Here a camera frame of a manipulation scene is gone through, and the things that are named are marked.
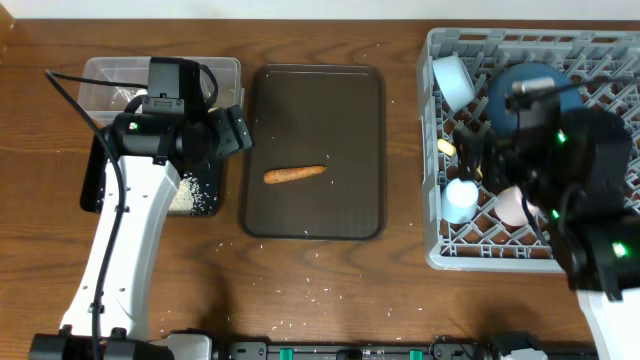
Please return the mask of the yellow plastic spoon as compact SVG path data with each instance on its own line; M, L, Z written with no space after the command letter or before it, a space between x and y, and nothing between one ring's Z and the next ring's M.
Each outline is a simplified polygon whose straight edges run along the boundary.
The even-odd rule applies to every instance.
M455 157L456 156L456 148L455 146L448 142L447 140L443 139L443 138L439 138L437 140L437 148L438 151L441 153L444 153L445 155L449 156L449 157ZM478 167L476 169L476 177L478 179L482 179L483 178L483 173L481 171L481 167Z

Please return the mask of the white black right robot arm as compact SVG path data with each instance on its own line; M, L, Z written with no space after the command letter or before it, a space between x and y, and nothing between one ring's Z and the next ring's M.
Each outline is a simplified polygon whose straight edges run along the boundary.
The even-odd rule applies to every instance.
M626 207L631 134L618 115L561 108L575 90L545 78L517 82L504 99L510 135L453 130L459 177L496 193L515 186L521 207L548 219L552 255L578 298L602 359L639 356L639 216Z

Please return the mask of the light blue plastic cup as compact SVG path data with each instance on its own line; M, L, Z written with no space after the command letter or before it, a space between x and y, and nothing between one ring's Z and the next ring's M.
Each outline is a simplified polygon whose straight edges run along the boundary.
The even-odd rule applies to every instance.
M451 180L442 193L442 218L451 224L470 222L476 212L479 189L473 181Z

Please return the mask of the pink plastic cup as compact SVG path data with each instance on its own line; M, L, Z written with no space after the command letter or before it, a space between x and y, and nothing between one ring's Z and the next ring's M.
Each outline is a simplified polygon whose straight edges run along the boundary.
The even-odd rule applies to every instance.
M522 192L517 186L503 190L497 197L494 211L497 217L509 226L519 227L528 223L522 207Z

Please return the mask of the dark blue plate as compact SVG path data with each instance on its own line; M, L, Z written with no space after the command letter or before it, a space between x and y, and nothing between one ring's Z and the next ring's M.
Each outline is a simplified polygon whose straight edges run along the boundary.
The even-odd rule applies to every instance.
M519 128L518 115L507 113L506 96L513 94L513 83L539 78L552 78L558 87L571 84L571 80L560 71L540 63L522 63L504 70L500 75L494 76L487 89L488 104L485 108L487 117L496 135L511 136ZM559 95L560 112L566 112L583 108L584 104L577 88L564 91ZM548 122L542 120L534 127L520 130L526 135L541 135L546 132L544 125Z

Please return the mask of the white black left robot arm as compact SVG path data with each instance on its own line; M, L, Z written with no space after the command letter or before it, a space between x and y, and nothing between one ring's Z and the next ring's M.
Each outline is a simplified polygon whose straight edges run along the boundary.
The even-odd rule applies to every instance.
M148 80L114 120L98 127L48 71L102 149L94 163L100 218L79 288L55 334L34 336L31 359L218 359L223 347L204 331L148 338L149 293L161 233L184 174L254 141L239 105L218 105L220 86L195 58L153 57Z

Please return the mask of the orange brown food piece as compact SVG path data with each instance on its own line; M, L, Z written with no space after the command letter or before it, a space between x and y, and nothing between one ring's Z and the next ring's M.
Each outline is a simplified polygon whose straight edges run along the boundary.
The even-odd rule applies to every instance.
M266 184L279 184L316 176L326 170L327 167L323 165L274 169L267 171L263 180Z

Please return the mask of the light blue bowl with rice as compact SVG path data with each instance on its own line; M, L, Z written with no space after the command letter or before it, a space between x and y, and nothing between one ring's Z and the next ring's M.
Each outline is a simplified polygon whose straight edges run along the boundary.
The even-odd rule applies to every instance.
M462 110L475 98L475 88L463 61L457 55L433 61L433 71L439 89L454 112Z

